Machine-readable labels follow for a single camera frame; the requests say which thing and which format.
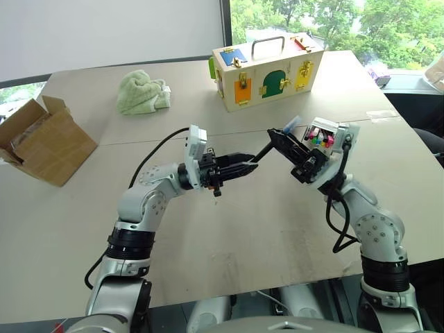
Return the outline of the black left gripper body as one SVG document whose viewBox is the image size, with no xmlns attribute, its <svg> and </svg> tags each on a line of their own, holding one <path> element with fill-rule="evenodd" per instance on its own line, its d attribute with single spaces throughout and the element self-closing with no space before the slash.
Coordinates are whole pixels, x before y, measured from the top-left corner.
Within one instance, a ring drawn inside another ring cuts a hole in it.
<svg viewBox="0 0 444 333">
<path fill-rule="evenodd" d="M 200 185 L 213 191 L 214 197 L 221 196 L 220 168 L 213 148 L 208 148 L 199 161 Z"/>
</svg>

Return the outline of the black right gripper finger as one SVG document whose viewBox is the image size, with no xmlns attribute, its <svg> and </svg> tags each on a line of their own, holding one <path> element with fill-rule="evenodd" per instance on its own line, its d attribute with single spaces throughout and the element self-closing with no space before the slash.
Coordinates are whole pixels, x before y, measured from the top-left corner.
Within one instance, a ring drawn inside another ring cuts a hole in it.
<svg viewBox="0 0 444 333">
<path fill-rule="evenodd" d="M 278 130 L 275 128 L 267 130 L 267 134 L 270 139 L 269 143 L 266 145 L 268 150 L 275 149 L 282 155 L 282 149 L 284 148 L 283 133 L 284 133 L 283 130 Z M 294 166 L 300 162 L 300 158 L 287 158 L 287 159 Z"/>
<path fill-rule="evenodd" d="M 286 158 L 308 158 L 310 150 L 293 134 L 283 133 L 284 148 L 282 154 Z"/>
</svg>

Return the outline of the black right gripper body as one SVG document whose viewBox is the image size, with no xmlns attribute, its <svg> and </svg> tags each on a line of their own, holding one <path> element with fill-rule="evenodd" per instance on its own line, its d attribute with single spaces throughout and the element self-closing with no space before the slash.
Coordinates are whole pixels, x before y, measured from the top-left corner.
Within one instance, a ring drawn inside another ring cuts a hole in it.
<svg viewBox="0 0 444 333">
<path fill-rule="evenodd" d="M 291 170 L 291 175 L 301 183 L 311 184 L 328 158 L 322 152 L 310 152 Z"/>
</svg>

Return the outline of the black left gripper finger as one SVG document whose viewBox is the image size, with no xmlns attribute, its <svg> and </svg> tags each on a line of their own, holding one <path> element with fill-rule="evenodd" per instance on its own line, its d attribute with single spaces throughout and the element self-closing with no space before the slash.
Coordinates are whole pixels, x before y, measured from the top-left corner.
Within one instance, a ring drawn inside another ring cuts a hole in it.
<svg viewBox="0 0 444 333">
<path fill-rule="evenodd" d="M 218 156 L 219 167 L 229 167 L 238 163 L 248 162 L 252 159 L 251 154 L 247 153 L 231 153 L 227 155 Z"/>
<path fill-rule="evenodd" d="M 240 177 L 247 176 L 249 173 L 253 172 L 258 167 L 257 163 L 254 162 L 238 162 L 220 168 L 219 180 L 229 181 Z"/>
</svg>

